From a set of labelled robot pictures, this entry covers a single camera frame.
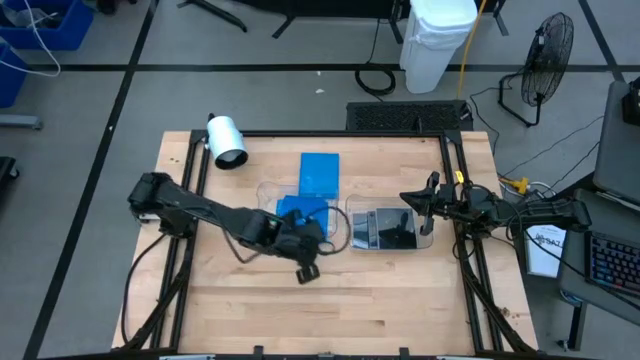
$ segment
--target concrete floor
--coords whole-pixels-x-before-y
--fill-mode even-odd
[[[283,16],[225,1],[212,1],[242,18],[249,33],[189,6],[160,1],[140,57],[141,64],[334,64],[367,60],[375,21],[298,19],[279,40],[270,34]],[[127,64],[134,51],[149,0],[121,2],[114,17],[96,15],[77,52],[56,53],[63,64]],[[636,0],[590,0],[596,20],[619,64],[640,64]],[[578,0],[507,0],[503,18],[510,35],[501,36],[486,17],[476,34],[469,64],[521,65],[533,32],[558,11],[571,16],[573,65],[606,65]],[[400,23],[404,33],[405,22]],[[397,63],[401,45],[388,25],[381,27],[374,61]],[[20,52],[31,63],[48,63],[41,52]],[[460,63],[458,51],[452,63]],[[5,194],[0,208],[0,359],[22,357],[51,275],[65,242],[98,144],[120,89],[123,72],[66,71],[56,79],[29,76],[17,103],[0,113],[41,116],[42,131],[0,130],[0,154],[16,157],[22,176]],[[469,72],[463,98],[496,86],[502,72]],[[627,81],[639,74],[625,73]],[[370,81],[379,79],[368,74]],[[458,74],[446,73],[438,88],[412,95],[404,73],[388,101],[455,98]],[[495,91],[476,98],[480,113],[501,133],[495,161],[499,171],[581,127],[604,112],[613,81],[610,72],[567,73],[544,107],[540,126],[525,129],[496,104]],[[317,89],[324,93],[316,94]],[[355,83],[352,72],[138,72],[114,129],[104,168],[82,228],[69,274],[49,326],[41,357],[107,351],[120,309],[126,272],[138,228],[126,196],[140,173],[155,164],[162,133],[203,128],[209,112],[234,118],[241,129],[344,129],[346,105],[375,101]],[[507,95],[529,117],[519,91]],[[476,116],[475,127],[487,130]],[[512,175],[553,183],[598,141],[600,122],[578,133]],[[557,189],[593,169],[595,156],[579,166]],[[525,276],[525,286],[542,350],[562,353],[555,341],[568,336],[572,308],[560,300],[555,282]],[[569,356],[638,358],[640,329],[603,311],[588,315],[583,349]]]

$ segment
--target floor fan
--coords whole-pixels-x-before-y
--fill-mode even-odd
[[[542,104],[556,92],[567,69],[573,47],[573,21],[563,13],[548,17],[536,30],[525,65],[500,79],[498,104],[527,127],[538,125]],[[522,100],[536,107],[536,121],[529,122],[503,102],[504,82],[522,76]]]

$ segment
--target blue box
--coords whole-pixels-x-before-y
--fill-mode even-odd
[[[14,54],[6,44],[0,44],[0,60],[20,69],[27,68],[27,64],[18,55]],[[27,77],[25,72],[0,64],[0,108],[7,108],[13,105],[25,77]]]
[[[337,199],[340,191],[340,155],[302,153],[298,195]]]
[[[278,203],[276,205],[276,215],[284,216],[291,210],[295,209],[300,210],[302,216],[304,216],[305,218],[309,216],[309,214],[313,213],[313,218],[316,219],[316,221],[322,228],[324,236],[327,237],[329,227],[329,209],[327,208],[328,205],[329,204],[327,203],[327,201],[321,198],[286,195],[284,199],[278,200]]]
[[[4,4],[16,11],[27,7],[24,0],[5,0]],[[29,6],[40,8],[47,14],[64,14],[56,29],[38,29],[42,42],[52,51],[77,50],[93,21],[91,9],[82,0],[29,0]],[[0,27],[0,37],[16,49],[42,49],[33,29]]]

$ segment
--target white cylinder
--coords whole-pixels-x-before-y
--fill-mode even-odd
[[[234,169],[249,158],[242,141],[242,134],[228,116],[216,116],[207,123],[209,150],[216,166],[223,170]]]
[[[477,9],[473,0],[412,0],[400,67],[407,89],[433,91],[456,49],[471,31]]]

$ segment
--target wooden table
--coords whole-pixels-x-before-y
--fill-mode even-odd
[[[180,181],[188,140],[188,132],[165,133],[156,171]],[[463,142],[471,179],[500,193],[486,133],[463,133]],[[301,152],[340,153],[341,208],[352,194],[395,197],[422,189],[432,171],[443,171],[437,139],[248,137],[245,143],[249,161],[239,169],[221,171],[210,161],[206,197],[231,207],[257,207],[261,183],[297,184]],[[157,238],[157,228],[157,223],[142,227],[136,256]],[[179,350],[241,354],[263,345],[266,354],[394,355],[400,347],[414,355],[473,354],[460,267],[451,254],[451,222],[437,219],[434,236],[430,248],[418,251],[347,248],[319,257],[322,276],[300,286],[294,262],[261,256],[242,265],[220,229],[201,222]],[[168,243],[151,251],[133,276],[129,336],[156,304]],[[484,244],[496,304],[507,309],[514,329],[537,348],[513,248],[490,239]],[[477,303],[485,348],[490,348],[486,313]],[[168,344],[172,317],[170,309],[163,344]],[[121,344],[116,331],[113,345]]]

